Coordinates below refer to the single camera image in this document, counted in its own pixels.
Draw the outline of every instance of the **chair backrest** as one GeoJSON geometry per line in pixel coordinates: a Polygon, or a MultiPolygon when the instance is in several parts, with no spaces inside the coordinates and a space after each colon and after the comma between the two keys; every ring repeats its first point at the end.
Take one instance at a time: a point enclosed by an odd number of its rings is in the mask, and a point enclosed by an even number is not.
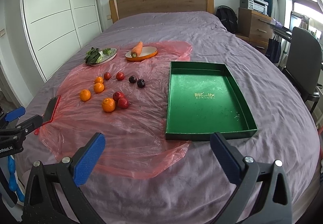
{"type": "Polygon", "coordinates": [[[319,42],[307,30],[294,27],[286,70],[308,94],[314,93],[321,62],[322,50],[319,42]]]}

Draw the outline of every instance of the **red fruit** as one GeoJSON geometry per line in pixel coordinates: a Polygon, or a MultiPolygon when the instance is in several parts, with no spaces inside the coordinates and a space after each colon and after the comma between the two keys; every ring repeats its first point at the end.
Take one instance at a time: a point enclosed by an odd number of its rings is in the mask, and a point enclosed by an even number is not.
{"type": "Polygon", "coordinates": [[[129,106],[129,102],[127,99],[125,99],[124,97],[121,97],[118,101],[117,104],[118,107],[122,108],[122,109],[127,109],[129,106]]]}
{"type": "Polygon", "coordinates": [[[121,81],[124,79],[124,74],[122,72],[118,72],[117,75],[116,75],[116,79],[121,81]]]}
{"type": "Polygon", "coordinates": [[[105,80],[109,80],[109,79],[111,78],[110,73],[109,73],[109,72],[104,73],[103,78],[104,78],[105,80]]]}
{"type": "Polygon", "coordinates": [[[115,100],[116,102],[118,102],[118,100],[120,99],[120,98],[122,98],[122,97],[124,97],[124,93],[122,93],[122,92],[115,92],[114,94],[113,94],[113,96],[112,96],[112,98],[113,98],[113,100],[115,100]]]}

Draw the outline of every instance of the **smartphone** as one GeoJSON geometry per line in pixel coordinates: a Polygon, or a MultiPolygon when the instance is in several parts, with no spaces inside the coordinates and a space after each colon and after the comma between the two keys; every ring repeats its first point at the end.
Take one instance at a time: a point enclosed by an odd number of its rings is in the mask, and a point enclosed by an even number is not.
{"type": "Polygon", "coordinates": [[[53,97],[46,107],[45,113],[43,115],[43,125],[50,123],[53,120],[55,110],[59,103],[60,96],[53,97]]]}

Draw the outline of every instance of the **wooden nightstand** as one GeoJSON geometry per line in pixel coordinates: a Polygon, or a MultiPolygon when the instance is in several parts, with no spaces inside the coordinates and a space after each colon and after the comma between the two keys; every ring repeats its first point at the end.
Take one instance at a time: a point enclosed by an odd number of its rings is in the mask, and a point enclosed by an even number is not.
{"type": "Polygon", "coordinates": [[[271,17],[255,10],[239,8],[239,33],[236,36],[265,54],[268,48],[268,41],[273,36],[273,31],[267,24],[271,20],[271,17]]]}

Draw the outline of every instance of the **green box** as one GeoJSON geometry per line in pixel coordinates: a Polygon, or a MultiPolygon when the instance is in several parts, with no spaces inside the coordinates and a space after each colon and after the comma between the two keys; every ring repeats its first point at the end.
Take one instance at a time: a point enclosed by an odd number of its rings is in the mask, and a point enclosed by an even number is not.
{"type": "Polygon", "coordinates": [[[171,62],[166,140],[252,137],[257,125],[225,64],[171,62]]]}

